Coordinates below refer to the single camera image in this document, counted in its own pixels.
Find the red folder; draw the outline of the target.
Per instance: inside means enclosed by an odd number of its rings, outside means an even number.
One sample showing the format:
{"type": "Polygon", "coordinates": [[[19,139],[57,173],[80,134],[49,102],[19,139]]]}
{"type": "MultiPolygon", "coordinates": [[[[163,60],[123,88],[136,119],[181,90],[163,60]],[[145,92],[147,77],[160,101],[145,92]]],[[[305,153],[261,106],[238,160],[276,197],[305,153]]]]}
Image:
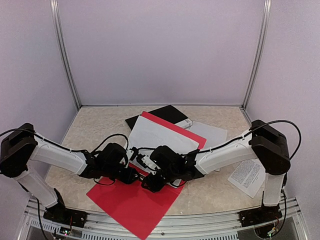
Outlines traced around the red folder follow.
{"type": "MultiPolygon", "coordinates": [[[[180,132],[181,127],[148,112],[144,111],[141,116],[180,132]]],[[[182,191],[181,188],[166,185],[159,192],[152,193],[142,188],[139,181],[132,184],[116,181],[111,184],[105,177],[100,182],[86,195],[140,240],[145,240],[151,234],[182,191]]]]}

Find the white sheet top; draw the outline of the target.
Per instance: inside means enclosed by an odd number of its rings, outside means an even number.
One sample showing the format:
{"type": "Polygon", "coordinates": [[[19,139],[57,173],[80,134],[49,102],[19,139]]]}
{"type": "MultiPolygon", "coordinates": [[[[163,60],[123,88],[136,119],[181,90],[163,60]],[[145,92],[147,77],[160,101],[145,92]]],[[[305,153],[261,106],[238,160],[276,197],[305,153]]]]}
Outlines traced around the white sheet top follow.
{"type": "Polygon", "coordinates": [[[186,154],[196,149],[202,149],[206,142],[205,138],[186,129],[180,128],[180,132],[176,132],[139,116],[129,134],[128,148],[142,148],[139,153],[149,156],[152,149],[168,146],[178,154],[186,154]]]}

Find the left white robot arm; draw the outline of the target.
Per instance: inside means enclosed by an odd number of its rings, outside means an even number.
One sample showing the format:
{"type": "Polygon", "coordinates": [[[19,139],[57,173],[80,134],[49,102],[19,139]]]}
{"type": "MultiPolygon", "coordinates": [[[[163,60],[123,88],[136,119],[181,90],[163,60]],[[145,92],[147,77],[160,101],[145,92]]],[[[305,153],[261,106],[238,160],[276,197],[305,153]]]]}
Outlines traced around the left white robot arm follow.
{"type": "Polygon", "coordinates": [[[109,178],[130,185],[141,179],[141,174],[129,166],[132,154],[118,143],[108,143],[104,149],[92,151],[71,149],[53,142],[25,123],[0,134],[0,173],[15,179],[38,199],[57,221],[70,218],[58,190],[50,187],[31,167],[30,162],[41,162],[67,170],[81,178],[109,178]]]}

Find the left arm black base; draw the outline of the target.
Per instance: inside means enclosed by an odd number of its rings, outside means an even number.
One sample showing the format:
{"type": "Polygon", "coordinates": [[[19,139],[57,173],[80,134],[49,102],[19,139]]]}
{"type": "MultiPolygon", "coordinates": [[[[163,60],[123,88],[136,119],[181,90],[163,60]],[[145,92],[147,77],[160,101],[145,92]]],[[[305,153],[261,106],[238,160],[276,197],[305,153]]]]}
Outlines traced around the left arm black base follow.
{"type": "Polygon", "coordinates": [[[57,203],[52,207],[45,208],[43,218],[70,227],[84,228],[88,213],[67,208],[59,191],[55,188],[53,190],[57,196],[57,203]]]}

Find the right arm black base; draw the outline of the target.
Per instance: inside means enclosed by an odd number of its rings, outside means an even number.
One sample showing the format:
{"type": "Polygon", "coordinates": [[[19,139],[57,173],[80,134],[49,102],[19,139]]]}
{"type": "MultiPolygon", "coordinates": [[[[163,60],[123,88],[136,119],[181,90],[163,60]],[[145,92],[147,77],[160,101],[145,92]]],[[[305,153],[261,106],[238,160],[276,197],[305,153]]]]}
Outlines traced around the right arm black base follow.
{"type": "Polygon", "coordinates": [[[238,215],[242,227],[259,225],[283,217],[279,204],[277,206],[265,206],[263,203],[260,207],[242,210],[238,215]]]}

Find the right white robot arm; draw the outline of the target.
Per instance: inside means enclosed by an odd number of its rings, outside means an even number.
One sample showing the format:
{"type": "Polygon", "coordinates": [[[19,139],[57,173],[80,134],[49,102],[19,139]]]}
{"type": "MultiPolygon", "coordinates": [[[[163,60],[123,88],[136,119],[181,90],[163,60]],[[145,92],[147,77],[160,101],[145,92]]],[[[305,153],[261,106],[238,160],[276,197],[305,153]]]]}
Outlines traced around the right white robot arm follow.
{"type": "Polygon", "coordinates": [[[145,176],[141,186],[153,193],[176,180],[195,180],[216,169],[258,159],[265,169],[263,205],[255,212],[260,222],[268,221],[275,214],[285,174],[291,167],[286,136],[270,122],[262,120],[253,121],[249,130],[218,146],[176,153],[162,145],[151,153],[149,159],[156,165],[155,172],[145,176]]]}

